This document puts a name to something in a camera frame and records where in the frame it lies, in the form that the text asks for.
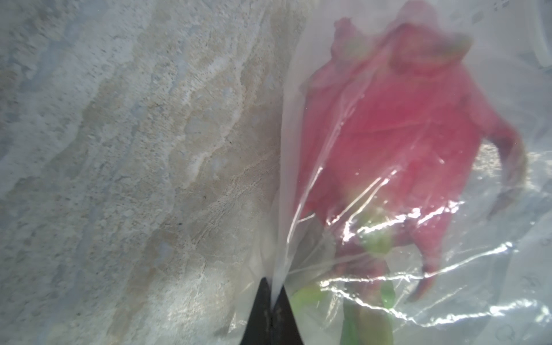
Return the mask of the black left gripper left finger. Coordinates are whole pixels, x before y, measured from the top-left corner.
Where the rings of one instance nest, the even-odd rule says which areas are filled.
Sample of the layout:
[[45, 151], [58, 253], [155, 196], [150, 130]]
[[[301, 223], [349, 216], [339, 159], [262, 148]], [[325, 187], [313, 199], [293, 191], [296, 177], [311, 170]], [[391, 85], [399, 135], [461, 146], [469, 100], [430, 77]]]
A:
[[266, 277], [260, 280], [240, 345], [271, 344], [271, 289]]

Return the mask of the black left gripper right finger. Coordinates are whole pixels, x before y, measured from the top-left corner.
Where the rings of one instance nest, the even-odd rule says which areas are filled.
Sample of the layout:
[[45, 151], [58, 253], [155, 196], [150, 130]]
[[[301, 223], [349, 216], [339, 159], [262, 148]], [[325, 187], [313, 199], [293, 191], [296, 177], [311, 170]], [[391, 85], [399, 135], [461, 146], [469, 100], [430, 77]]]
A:
[[270, 343], [271, 345], [304, 345], [284, 287], [281, 288], [272, 311]]

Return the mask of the clear zip-top bag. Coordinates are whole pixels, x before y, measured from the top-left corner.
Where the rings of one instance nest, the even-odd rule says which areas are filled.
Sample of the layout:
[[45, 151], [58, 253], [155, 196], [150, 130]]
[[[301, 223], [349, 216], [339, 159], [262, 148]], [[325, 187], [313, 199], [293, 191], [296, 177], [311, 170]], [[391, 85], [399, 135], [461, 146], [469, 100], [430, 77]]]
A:
[[551, 343], [550, 1], [319, 1], [230, 344]]

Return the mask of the pink dragon fruit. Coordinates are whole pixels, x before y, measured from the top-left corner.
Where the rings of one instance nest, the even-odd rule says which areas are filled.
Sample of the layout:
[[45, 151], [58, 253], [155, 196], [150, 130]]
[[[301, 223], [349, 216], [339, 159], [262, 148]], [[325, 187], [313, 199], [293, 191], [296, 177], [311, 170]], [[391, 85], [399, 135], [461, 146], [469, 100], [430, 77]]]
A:
[[342, 344], [392, 344], [388, 253], [415, 246], [421, 300], [442, 263], [442, 243], [484, 141], [497, 148], [501, 190], [492, 213], [526, 183], [519, 132], [494, 110], [464, 58], [470, 36], [443, 30], [426, 1], [407, 1], [381, 32], [337, 20], [328, 63], [306, 97], [296, 210], [333, 234], [328, 279], [344, 279]]

